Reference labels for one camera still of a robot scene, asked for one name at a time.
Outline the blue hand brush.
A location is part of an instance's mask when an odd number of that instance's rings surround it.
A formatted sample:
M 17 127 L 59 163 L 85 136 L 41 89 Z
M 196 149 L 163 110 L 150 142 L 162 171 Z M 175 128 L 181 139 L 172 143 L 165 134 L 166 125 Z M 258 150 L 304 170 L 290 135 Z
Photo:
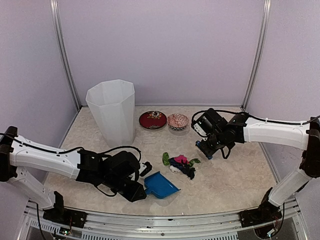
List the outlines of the blue hand brush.
M 204 140 L 197 140 L 195 142 L 195 146 L 203 153 L 203 155 L 211 160 L 213 158 L 213 154 L 215 153 L 213 149 L 208 145 L 208 143 Z

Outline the blue dustpan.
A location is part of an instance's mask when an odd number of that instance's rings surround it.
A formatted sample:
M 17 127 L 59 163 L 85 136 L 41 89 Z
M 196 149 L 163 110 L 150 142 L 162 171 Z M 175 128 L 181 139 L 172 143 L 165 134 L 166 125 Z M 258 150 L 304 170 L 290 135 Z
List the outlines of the blue dustpan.
M 144 179 L 145 193 L 152 194 L 158 199 L 164 199 L 178 191 L 173 183 L 165 178 L 159 171 Z

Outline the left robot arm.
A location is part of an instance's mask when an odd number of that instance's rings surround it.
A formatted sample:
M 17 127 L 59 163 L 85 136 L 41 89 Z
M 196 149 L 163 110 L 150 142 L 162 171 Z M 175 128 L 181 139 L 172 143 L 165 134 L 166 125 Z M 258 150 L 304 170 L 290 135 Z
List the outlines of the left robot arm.
M 146 198 L 142 184 L 138 182 L 152 169 L 152 165 L 141 157 L 127 151 L 128 146 L 118 147 L 119 152 L 96 153 L 83 147 L 69 150 L 50 147 L 30 141 L 18 134 L 14 126 L 0 135 L 0 180 L 10 183 L 39 207 L 63 223 L 70 218 L 64 207 L 63 196 L 40 183 L 27 168 L 38 169 L 68 177 L 81 183 L 103 185 L 110 189 L 110 198 L 120 194 L 129 202 Z

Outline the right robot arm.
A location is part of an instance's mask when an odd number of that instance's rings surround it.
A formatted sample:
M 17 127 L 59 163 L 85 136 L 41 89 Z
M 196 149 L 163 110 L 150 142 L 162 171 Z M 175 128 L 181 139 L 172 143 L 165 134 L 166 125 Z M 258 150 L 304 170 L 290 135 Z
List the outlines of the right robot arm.
M 191 128 L 202 137 L 195 145 L 210 160 L 217 151 L 231 150 L 237 143 L 269 143 L 289 146 L 302 151 L 302 161 L 293 172 L 266 194 L 256 210 L 256 218 L 266 222 L 291 195 L 311 179 L 320 176 L 320 118 L 308 121 L 278 121 L 258 118 L 247 112 L 235 112 L 227 121 L 221 110 L 209 108 L 197 112 Z

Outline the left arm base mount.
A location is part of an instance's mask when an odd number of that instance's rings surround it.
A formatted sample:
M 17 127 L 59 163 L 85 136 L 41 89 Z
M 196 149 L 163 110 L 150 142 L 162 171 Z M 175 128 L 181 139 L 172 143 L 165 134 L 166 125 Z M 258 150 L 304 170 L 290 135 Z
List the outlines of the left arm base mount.
M 87 219 L 87 213 L 84 211 L 65 208 L 63 196 L 57 191 L 54 191 L 53 193 L 53 207 L 48 210 L 44 210 L 43 218 L 54 223 L 83 229 Z

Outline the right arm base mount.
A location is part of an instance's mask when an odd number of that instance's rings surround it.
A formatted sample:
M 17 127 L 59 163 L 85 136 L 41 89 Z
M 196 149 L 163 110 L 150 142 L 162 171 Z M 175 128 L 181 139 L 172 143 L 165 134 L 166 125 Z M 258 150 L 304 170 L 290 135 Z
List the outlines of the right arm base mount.
M 271 187 L 263 196 L 260 205 L 254 209 L 246 209 L 239 212 L 239 218 L 242 228 L 260 225 L 281 219 L 283 217 L 280 207 L 275 206 L 269 202 L 269 194 L 271 193 Z

